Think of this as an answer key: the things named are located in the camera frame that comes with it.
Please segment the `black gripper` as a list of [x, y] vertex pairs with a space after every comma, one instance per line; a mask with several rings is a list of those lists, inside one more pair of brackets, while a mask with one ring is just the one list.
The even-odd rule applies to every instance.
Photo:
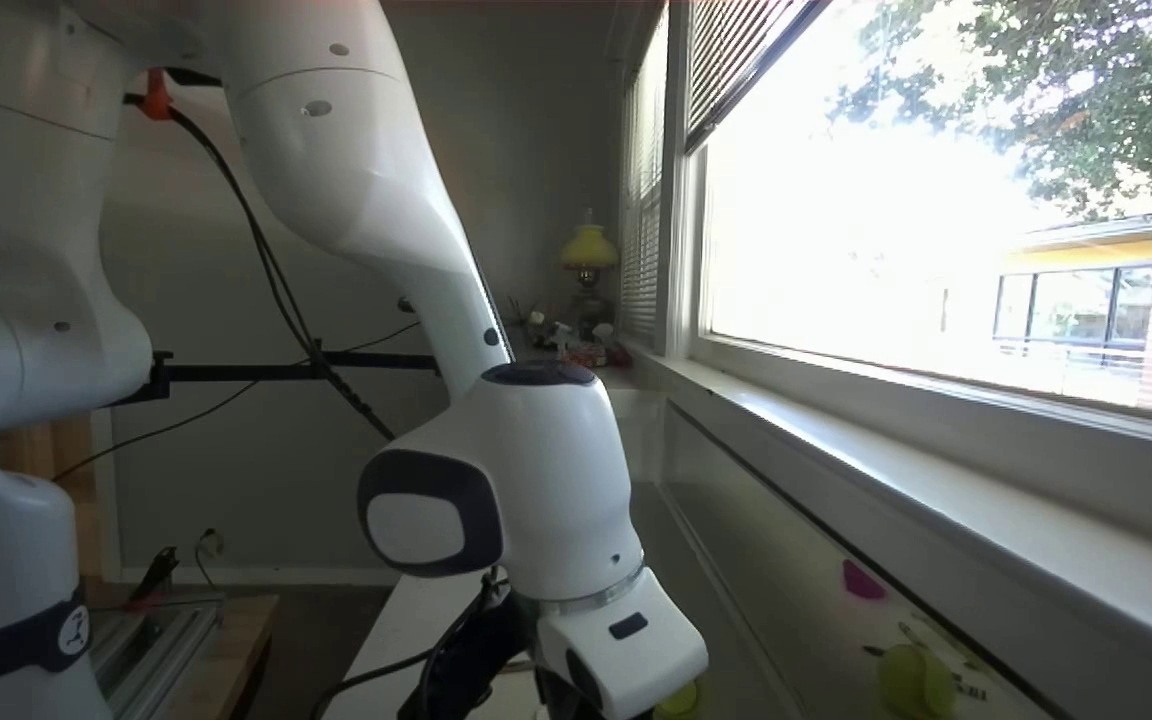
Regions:
[[399, 720], [469, 720], [515, 655], [531, 660], [531, 689], [552, 720], [604, 720], [587, 691], [540, 660], [535, 620], [535, 606], [515, 591], [477, 598], [434, 641]]

